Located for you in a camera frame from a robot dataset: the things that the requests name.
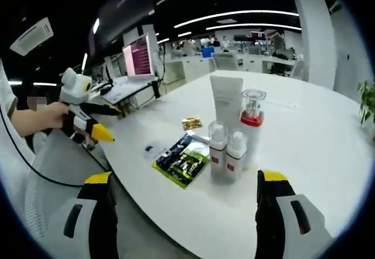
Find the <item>potted plant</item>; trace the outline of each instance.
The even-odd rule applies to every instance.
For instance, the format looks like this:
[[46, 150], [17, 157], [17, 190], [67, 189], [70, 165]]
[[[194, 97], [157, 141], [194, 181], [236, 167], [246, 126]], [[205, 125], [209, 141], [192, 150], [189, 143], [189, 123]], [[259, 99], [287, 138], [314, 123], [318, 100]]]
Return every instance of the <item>potted plant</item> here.
[[357, 90], [361, 94], [361, 106], [359, 110], [361, 125], [365, 126], [371, 132], [371, 136], [375, 138], [375, 84], [370, 80], [366, 80], [358, 84]]

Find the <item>skincare bottle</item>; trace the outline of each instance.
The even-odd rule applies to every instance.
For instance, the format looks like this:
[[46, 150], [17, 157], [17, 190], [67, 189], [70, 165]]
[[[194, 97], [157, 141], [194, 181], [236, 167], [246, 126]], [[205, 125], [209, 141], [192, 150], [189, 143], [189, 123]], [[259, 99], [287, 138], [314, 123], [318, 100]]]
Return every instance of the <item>skincare bottle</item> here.
[[216, 178], [222, 175], [226, 164], [227, 128], [220, 122], [209, 125], [211, 175]]
[[210, 76], [216, 120], [232, 133], [238, 128], [242, 105], [243, 79], [227, 76]]
[[246, 89], [243, 97], [246, 100], [245, 110], [241, 114], [240, 129], [247, 138], [247, 152], [244, 158], [244, 170], [248, 169], [254, 160], [259, 144], [260, 133], [264, 121], [264, 111], [260, 101], [265, 99], [266, 93], [256, 89]]
[[241, 175], [246, 155], [246, 137], [240, 132], [234, 132], [227, 147], [227, 163], [225, 167], [225, 177], [230, 182], [235, 182]]

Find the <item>person's hand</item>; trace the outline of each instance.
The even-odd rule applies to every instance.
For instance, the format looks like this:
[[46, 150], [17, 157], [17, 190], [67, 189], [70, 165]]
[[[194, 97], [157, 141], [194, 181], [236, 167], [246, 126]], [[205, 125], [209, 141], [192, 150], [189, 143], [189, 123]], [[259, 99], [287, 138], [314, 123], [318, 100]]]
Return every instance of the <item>person's hand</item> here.
[[60, 102], [53, 102], [40, 111], [41, 119], [46, 123], [46, 128], [61, 128], [64, 115], [69, 112], [69, 107]]

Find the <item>small card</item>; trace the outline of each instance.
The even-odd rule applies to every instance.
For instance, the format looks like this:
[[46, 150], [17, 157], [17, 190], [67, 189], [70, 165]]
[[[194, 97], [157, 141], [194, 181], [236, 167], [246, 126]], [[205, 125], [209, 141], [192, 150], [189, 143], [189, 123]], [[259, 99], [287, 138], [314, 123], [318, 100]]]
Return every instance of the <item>small card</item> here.
[[182, 126], [186, 131], [202, 127], [202, 122], [200, 121], [199, 117], [188, 117], [182, 120]]

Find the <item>robotic arm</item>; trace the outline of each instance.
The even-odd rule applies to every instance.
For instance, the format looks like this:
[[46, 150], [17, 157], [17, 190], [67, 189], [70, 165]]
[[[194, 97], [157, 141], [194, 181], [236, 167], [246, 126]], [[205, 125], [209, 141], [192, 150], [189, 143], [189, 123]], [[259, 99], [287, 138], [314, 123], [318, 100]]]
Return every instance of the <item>robotic arm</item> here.
[[68, 68], [62, 77], [60, 100], [69, 106], [69, 113], [63, 129], [77, 127], [98, 141], [114, 141], [110, 131], [90, 116], [90, 114], [118, 115], [120, 111], [111, 105], [87, 103], [90, 94], [91, 77], [77, 74]]

